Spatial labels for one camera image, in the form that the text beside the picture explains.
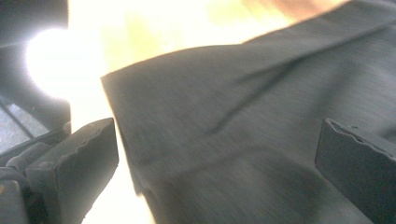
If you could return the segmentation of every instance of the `gray fabric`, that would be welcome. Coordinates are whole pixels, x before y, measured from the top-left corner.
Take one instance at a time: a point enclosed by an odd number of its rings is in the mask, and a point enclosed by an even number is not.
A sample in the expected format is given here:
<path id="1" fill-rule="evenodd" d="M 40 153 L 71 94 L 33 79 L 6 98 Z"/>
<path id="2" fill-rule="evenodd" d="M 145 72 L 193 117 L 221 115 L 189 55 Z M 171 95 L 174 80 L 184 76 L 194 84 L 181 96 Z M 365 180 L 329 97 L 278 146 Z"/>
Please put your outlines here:
<path id="1" fill-rule="evenodd" d="M 26 177 L 18 171 L 9 167 L 0 167 L 0 181 L 3 180 L 17 181 L 21 191 L 24 194 L 29 193 L 29 183 Z"/>
<path id="2" fill-rule="evenodd" d="M 370 223 L 314 168 L 321 122 L 390 141 L 396 4 L 352 1 L 241 45 L 103 77 L 158 223 Z"/>
<path id="3" fill-rule="evenodd" d="M 6 164 L 6 167 L 13 168 L 16 171 L 24 174 L 24 170 L 32 164 L 34 161 L 38 160 L 42 155 L 50 151 L 52 146 L 45 143 L 36 143 L 31 147 L 28 147 L 20 155 L 12 158 Z"/>

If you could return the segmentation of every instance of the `lens flare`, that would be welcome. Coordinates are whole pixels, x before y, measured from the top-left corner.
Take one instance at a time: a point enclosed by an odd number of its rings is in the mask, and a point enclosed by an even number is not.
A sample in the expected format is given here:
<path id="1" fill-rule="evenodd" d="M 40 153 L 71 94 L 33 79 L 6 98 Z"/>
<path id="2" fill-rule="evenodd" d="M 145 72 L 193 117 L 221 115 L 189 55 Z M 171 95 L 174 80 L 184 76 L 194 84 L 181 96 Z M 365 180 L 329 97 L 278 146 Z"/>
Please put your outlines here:
<path id="1" fill-rule="evenodd" d="M 29 42 L 26 64 L 37 86 L 66 100 L 84 94 L 92 79 L 105 71 L 94 41 L 60 29 L 42 32 Z"/>

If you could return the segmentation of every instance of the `dark gray cloth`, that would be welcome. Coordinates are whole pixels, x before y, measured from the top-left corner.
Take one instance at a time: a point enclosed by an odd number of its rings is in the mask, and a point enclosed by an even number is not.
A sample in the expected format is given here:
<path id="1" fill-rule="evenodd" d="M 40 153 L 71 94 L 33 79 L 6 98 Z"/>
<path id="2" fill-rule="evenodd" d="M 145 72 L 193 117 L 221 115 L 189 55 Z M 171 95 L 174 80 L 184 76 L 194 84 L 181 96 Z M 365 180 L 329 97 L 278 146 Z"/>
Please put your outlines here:
<path id="1" fill-rule="evenodd" d="M 321 122 L 396 136 L 396 4 L 352 1 L 241 45 L 103 77 L 158 223 L 370 223 L 314 168 Z"/>

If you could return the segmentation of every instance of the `bright light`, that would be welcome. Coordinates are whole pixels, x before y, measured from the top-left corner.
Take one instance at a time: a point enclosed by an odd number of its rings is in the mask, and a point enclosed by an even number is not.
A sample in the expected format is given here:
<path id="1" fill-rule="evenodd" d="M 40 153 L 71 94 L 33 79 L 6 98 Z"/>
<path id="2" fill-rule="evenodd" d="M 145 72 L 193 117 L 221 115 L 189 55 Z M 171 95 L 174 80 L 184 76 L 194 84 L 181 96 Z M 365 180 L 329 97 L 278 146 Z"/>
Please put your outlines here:
<path id="1" fill-rule="evenodd" d="M 67 100 L 84 94 L 105 71 L 103 54 L 93 41 L 60 29 L 38 34 L 29 43 L 26 63 L 37 86 Z"/>

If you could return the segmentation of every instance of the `suit jacket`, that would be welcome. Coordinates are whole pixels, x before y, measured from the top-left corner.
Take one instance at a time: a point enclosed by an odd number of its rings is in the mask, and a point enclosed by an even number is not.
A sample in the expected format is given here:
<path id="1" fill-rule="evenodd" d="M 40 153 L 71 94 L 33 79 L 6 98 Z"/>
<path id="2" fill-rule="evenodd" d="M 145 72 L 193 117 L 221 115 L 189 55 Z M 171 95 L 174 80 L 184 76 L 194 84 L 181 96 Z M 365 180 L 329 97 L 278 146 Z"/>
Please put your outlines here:
<path id="1" fill-rule="evenodd" d="M 396 142 L 396 3 L 103 77 L 158 223 L 371 223 L 314 168 L 321 122 Z"/>

